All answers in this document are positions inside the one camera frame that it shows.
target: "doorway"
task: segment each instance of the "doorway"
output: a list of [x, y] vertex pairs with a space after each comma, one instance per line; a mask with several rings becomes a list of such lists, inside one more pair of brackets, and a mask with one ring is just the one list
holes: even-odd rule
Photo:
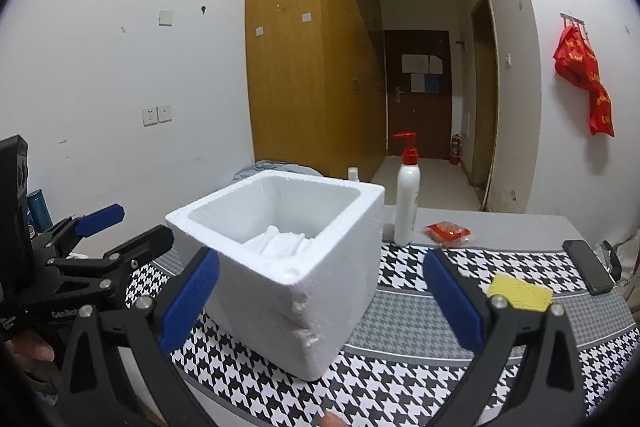
[[490, 0], [479, 0], [471, 13], [476, 56], [476, 135], [469, 182], [486, 210], [498, 125], [498, 56]]
[[385, 31], [389, 154], [399, 156], [397, 132], [414, 131], [420, 158], [445, 159], [451, 140], [449, 32]]

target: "metal screw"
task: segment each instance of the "metal screw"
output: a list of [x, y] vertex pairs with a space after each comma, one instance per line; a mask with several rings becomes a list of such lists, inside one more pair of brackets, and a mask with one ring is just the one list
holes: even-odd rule
[[87, 317], [91, 317], [94, 313], [94, 307], [91, 304], [85, 304], [78, 310], [78, 315], [82, 318], [86, 319]]
[[136, 302], [134, 302], [134, 306], [139, 310], [148, 310], [151, 308], [151, 305], [154, 303], [154, 300], [149, 295], [143, 295], [138, 298]]
[[556, 317], [562, 317], [564, 315], [564, 308], [558, 303], [551, 304], [551, 314]]
[[507, 307], [509, 301], [505, 299], [502, 295], [494, 295], [491, 297], [491, 306], [496, 308], [497, 310], [503, 310]]

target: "white styrofoam box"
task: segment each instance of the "white styrofoam box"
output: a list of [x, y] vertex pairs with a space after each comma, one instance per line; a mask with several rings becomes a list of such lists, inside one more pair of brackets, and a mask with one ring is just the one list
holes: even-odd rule
[[[183, 263], [203, 245], [220, 254], [209, 316], [278, 367], [316, 380], [376, 290], [384, 194], [379, 185], [267, 171], [166, 220]], [[269, 225], [313, 241], [284, 259], [242, 245]]]

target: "black smartphone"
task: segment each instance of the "black smartphone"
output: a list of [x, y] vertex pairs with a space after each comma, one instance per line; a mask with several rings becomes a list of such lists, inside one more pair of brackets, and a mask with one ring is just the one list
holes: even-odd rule
[[571, 257], [591, 295], [600, 295], [613, 289], [613, 280], [585, 241], [565, 241], [562, 248]]

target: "blue gripper pad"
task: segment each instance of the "blue gripper pad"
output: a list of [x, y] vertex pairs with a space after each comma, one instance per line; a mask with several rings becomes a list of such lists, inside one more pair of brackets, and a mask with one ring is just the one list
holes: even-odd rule
[[448, 260], [441, 261], [436, 255], [436, 251], [428, 251], [422, 263], [422, 275], [428, 290], [433, 293], [460, 346], [478, 353], [484, 346], [485, 324], [483, 317], [479, 309], [466, 295], [465, 289], [456, 281], [443, 262], [450, 264]]
[[160, 318], [161, 334], [158, 345], [164, 355], [184, 345], [219, 276], [218, 252], [202, 248], [182, 274], [174, 278], [183, 281], [182, 288], [178, 290]]
[[93, 214], [81, 217], [76, 223], [74, 232], [78, 237], [90, 237], [94, 233], [117, 225], [124, 219], [124, 208], [119, 204], [112, 204]]

